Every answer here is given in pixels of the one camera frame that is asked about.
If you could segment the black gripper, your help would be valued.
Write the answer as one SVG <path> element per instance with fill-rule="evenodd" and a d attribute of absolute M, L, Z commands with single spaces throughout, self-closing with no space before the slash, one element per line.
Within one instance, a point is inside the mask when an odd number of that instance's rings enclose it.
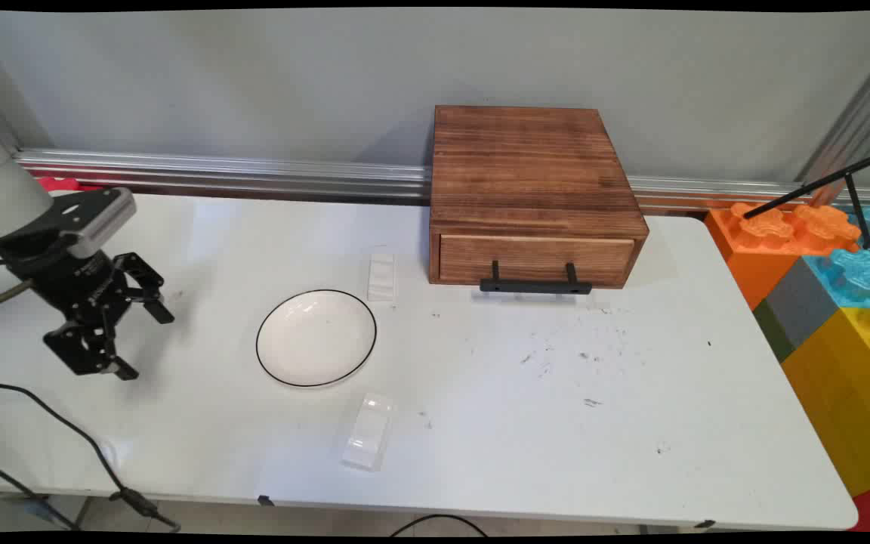
<path fill-rule="evenodd" d="M 113 259 L 103 252 L 77 258 L 70 254 L 72 235 L 25 236 L 5 243 L 7 269 L 68 320 L 45 334 L 44 343 L 72 374 L 113 374 L 135 380 L 137 369 L 116 349 L 116 325 L 141 304 L 157 323 L 173 323 L 165 306 L 165 279 L 137 252 Z"/>

